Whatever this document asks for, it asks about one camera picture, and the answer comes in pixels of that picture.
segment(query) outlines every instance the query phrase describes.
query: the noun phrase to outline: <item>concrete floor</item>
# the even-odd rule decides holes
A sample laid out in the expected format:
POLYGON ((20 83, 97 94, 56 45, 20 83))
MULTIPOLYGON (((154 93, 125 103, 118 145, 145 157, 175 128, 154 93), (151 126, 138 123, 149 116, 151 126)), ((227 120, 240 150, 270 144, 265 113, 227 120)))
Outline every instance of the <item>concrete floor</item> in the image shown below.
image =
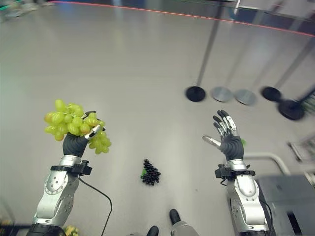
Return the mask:
MULTIPOLYGON (((294 173, 314 169, 299 165, 286 141, 314 132, 314 117, 292 122, 258 93, 273 85, 309 37, 266 28, 222 22, 202 87, 223 85, 249 47, 229 87, 248 88, 267 60, 274 66, 254 88, 258 103, 219 103, 210 96, 192 103, 184 96, 194 84, 213 20, 111 7, 57 4, 7 21, 0 29, 1 133, 0 191, 20 223, 30 223, 51 165, 62 144, 44 133, 43 116, 54 100, 97 110, 106 121, 113 145, 96 156, 87 149, 92 174, 84 177, 113 200, 106 235, 145 234, 151 225, 168 235, 168 212, 176 208, 200 235, 234 235, 225 188, 214 169, 224 156, 202 141, 218 109, 227 110, 247 141, 245 151, 279 155, 294 173), (141 183, 142 160, 161 175, 158 186, 141 183)), ((314 52, 282 88, 296 98, 314 83, 314 52)), ((248 162, 257 175, 277 174, 267 161, 248 162)), ((66 224, 83 236, 99 235, 109 203, 80 185, 66 224)))

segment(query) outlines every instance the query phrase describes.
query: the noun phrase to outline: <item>red stripe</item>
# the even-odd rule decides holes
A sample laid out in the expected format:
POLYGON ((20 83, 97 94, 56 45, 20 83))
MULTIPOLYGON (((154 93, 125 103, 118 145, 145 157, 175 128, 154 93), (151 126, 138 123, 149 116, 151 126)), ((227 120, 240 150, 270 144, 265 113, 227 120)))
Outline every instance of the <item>red stripe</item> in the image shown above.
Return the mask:
POLYGON ((207 16, 196 16, 196 15, 189 15, 189 14, 184 14, 184 13, 149 10, 149 9, 143 9, 143 8, 137 8, 137 7, 131 7, 131 6, 113 6, 113 5, 108 5, 108 4, 86 3, 86 2, 76 2, 76 1, 54 1, 53 0, 52 2, 79 4, 79 5, 87 5, 87 6, 116 7, 116 8, 123 8, 123 9, 131 9, 131 10, 140 10, 140 11, 150 11, 150 12, 171 14, 171 15, 177 15, 177 16, 189 16, 189 17, 195 17, 195 18, 201 18, 201 19, 220 20, 220 21, 223 21, 223 22, 238 23, 238 24, 242 24, 242 25, 256 26, 256 27, 261 27, 261 28, 267 28, 267 29, 272 29, 272 30, 279 30, 279 31, 284 31, 284 32, 290 32, 290 33, 295 33, 295 34, 315 37, 315 35, 313 35, 313 34, 292 31, 292 30, 289 30, 289 29, 282 29, 282 28, 271 27, 271 26, 262 26, 262 25, 257 25, 257 24, 252 24, 252 23, 245 23, 245 22, 240 22, 240 21, 233 21, 233 20, 216 19, 214 17, 207 17, 207 16))

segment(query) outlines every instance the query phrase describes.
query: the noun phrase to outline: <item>stanchion base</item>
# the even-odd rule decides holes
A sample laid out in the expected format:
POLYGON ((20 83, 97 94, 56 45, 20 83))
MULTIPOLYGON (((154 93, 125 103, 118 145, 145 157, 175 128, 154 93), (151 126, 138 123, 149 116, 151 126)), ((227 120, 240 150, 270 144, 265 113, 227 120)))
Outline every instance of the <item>stanchion base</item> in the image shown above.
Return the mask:
POLYGON ((211 96, 219 102, 228 102, 233 98, 232 92, 225 87, 215 87, 210 93, 211 96))
POLYGON ((301 104, 293 100, 285 100, 279 103, 278 110, 285 118, 291 120, 302 119, 305 111, 301 104))
POLYGON ((247 89, 240 89, 234 94, 235 99, 244 105, 251 106, 256 103, 256 95, 247 89))
POLYGON ((261 95, 269 101, 280 102, 281 92, 273 87, 263 87, 260 91, 261 95))
POLYGON ((205 98, 205 96, 205 90, 198 86, 192 86, 186 90, 186 97, 192 102, 200 102, 205 98))

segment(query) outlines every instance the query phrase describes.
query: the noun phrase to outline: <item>robot finger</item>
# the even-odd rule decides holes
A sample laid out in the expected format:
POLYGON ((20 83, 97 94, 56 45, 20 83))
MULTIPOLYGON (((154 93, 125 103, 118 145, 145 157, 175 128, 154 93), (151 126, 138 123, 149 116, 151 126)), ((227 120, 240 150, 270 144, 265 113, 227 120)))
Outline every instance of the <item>robot finger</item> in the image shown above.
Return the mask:
POLYGON ((100 126, 99 124, 97 126, 95 126, 93 129, 91 129, 91 131, 86 134, 84 137, 87 139, 87 140, 90 140, 99 130, 102 129, 102 126, 100 126))
POLYGON ((226 133, 227 133, 227 127, 226 127, 225 123, 224 123, 222 120, 220 120, 220 118, 217 117, 217 116, 213 116, 213 119, 222 127, 222 130, 223 130, 223 132, 224 132, 224 135, 226 135, 226 133))
POLYGON ((228 123, 226 117, 222 114, 222 112, 221 112, 220 110, 218 110, 217 113, 218 113, 218 115, 222 118, 222 120, 223 120, 223 122, 224 122, 224 124, 225 124, 226 132, 227 132, 227 133, 231 133, 231 131, 230 131, 230 125, 229 125, 229 123, 228 123))
POLYGON ((236 125, 235 125, 232 117, 225 110, 221 110, 221 114, 224 116, 224 118, 228 122, 228 126, 230 127, 230 130, 231 130, 231 134, 238 136, 239 134, 236 130, 236 125))
POLYGON ((225 136, 225 133, 224 133, 224 131, 222 130, 222 127, 221 126, 219 126, 219 124, 218 123, 213 123, 213 126, 218 130, 218 132, 219 132, 219 134, 220 134, 220 136, 221 136, 221 140, 224 138, 224 136, 225 136))
POLYGON ((82 119, 85 119, 86 117, 89 116, 90 113, 96 113, 96 111, 88 111, 88 112, 85 112, 83 113, 83 116, 81 117, 82 119))
POLYGON ((202 139, 204 141, 206 141, 207 143, 209 143, 209 144, 215 146, 216 148, 220 149, 220 146, 221 146, 221 142, 220 141, 218 141, 218 140, 216 140, 216 139, 214 139, 214 138, 212 138, 212 137, 210 137, 208 135, 202 136, 202 139))
POLYGON ((89 116, 90 113, 96 113, 96 111, 88 111, 88 112, 84 112, 83 116, 81 117, 82 119, 85 119, 86 117, 89 116))

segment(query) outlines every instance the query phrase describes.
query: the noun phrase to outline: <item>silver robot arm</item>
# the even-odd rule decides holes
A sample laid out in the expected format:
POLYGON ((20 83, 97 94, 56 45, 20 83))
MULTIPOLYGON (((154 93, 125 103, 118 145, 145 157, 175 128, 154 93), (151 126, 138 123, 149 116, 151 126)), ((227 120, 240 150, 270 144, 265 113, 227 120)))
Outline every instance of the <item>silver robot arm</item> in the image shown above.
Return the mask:
POLYGON ((63 143, 63 153, 59 165, 52 166, 44 184, 41 198, 31 229, 27 236, 64 236, 62 227, 72 208, 73 198, 79 186, 79 176, 89 175, 92 168, 88 161, 81 161, 88 141, 102 127, 97 125, 85 136, 67 134, 63 143))
POLYGON ((203 140, 215 146, 225 154, 227 163, 219 164, 215 171, 217 178, 227 180, 227 192, 231 198, 231 212, 235 226, 240 233, 268 231, 264 210, 259 201, 259 187, 243 161, 244 149, 232 117, 224 110, 214 116, 215 128, 221 135, 221 141, 209 136, 203 140))

